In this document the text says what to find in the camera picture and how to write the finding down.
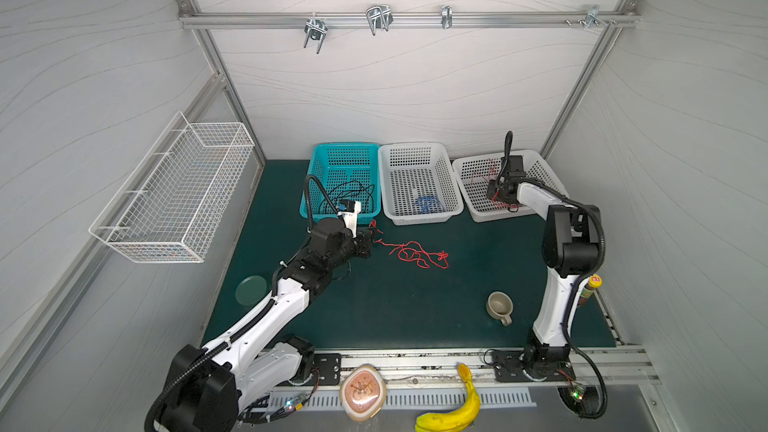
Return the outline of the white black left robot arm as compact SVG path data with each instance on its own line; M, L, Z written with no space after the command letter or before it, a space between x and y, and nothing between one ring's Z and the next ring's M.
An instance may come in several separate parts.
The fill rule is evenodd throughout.
M176 353L144 430L230 431L269 422L255 405L277 385L305 380L314 360L311 344L278 334L325 291L336 268L370 257L377 233L347 215L320 220L275 272L266 297L210 342Z

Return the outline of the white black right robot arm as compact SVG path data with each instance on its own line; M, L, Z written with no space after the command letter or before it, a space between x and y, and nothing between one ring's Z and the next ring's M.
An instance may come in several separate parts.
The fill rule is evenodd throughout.
M533 335L542 346L569 346L577 296L606 255L599 208L527 176L523 158L509 152L502 155L487 196L504 205L525 206L544 220L541 253L548 277Z

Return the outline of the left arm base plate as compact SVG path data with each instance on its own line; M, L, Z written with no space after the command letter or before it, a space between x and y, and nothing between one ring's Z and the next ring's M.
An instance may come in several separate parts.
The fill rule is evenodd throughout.
M315 353L312 363L303 360L297 374L287 383L291 386L338 386L341 383L341 359L338 353Z

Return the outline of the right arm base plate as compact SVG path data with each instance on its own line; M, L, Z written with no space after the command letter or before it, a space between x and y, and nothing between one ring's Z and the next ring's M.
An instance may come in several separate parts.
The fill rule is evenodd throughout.
M555 365L526 365L524 358L522 349L487 349L481 360L492 369L495 380L500 383L542 383L562 379Z

